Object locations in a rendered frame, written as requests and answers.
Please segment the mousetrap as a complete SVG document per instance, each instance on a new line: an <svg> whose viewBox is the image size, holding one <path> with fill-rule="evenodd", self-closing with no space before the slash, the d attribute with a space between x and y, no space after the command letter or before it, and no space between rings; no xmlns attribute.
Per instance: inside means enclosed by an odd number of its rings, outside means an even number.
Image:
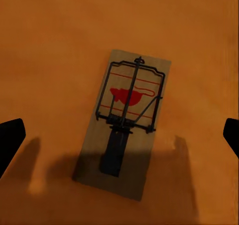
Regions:
<svg viewBox="0 0 239 225"><path fill-rule="evenodd" d="M112 49L72 181L141 201L170 64Z"/></svg>

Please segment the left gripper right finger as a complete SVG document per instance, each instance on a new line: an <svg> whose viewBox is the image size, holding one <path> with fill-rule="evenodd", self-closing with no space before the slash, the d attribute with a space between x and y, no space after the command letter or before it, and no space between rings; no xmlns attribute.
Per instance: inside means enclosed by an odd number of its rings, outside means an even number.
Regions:
<svg viewBox="0 0 239 225"><path fill-rule="evenodd" d="M228 118L223 136L239 158L239 120Z"/></svg>

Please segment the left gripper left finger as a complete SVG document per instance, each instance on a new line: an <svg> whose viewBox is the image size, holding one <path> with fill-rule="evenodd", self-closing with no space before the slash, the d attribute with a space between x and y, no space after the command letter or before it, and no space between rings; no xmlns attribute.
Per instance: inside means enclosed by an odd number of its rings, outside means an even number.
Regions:
<svg viewBox="0 0 239 225"><path fill-rule="evenodd" d="M21 118L0 123L0 178L26 137Z"/></svg>

